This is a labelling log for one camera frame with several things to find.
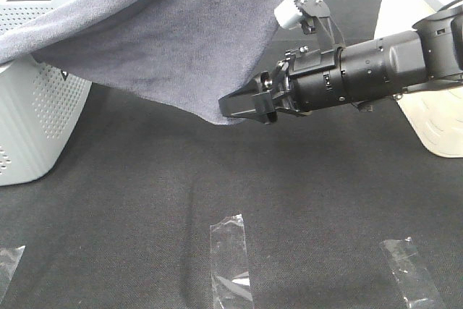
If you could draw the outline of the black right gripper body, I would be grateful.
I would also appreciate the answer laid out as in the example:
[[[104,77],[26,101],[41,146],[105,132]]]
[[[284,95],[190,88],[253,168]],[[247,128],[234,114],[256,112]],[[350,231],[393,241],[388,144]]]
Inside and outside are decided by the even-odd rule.
[[[341,105],[346,101],[341,73],[343,50],[334,46],[327,51],[288,51],[273,71],[258,75],[258,89],[271,93],[276,114],[299,117]]]

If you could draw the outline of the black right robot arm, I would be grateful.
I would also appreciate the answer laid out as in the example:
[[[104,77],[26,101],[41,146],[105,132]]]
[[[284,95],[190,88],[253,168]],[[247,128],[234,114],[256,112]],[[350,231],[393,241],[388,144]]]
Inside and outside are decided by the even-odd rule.
[[[274,123],[351,104],[462,85],[462,7],[447,6],[411,30],[347,45],[324,0],[283,0],[274,11],[285,29],[314,35],[318,47],[288,50],[272,71],[219,100],[225,117]]]

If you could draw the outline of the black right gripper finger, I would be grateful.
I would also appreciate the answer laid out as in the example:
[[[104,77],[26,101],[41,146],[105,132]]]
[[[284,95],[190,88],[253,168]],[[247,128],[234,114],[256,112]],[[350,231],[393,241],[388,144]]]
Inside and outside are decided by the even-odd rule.
[[[254,105],[252,96],[265,91],[255,85],[244,86],[219,99],[218,104],[223,116],[229,118],[253,119]]]
[[[252,102],[254,105],[254,120],[263,124],[272,124],[277,121],[278,117],[269,91],[253,95]]]

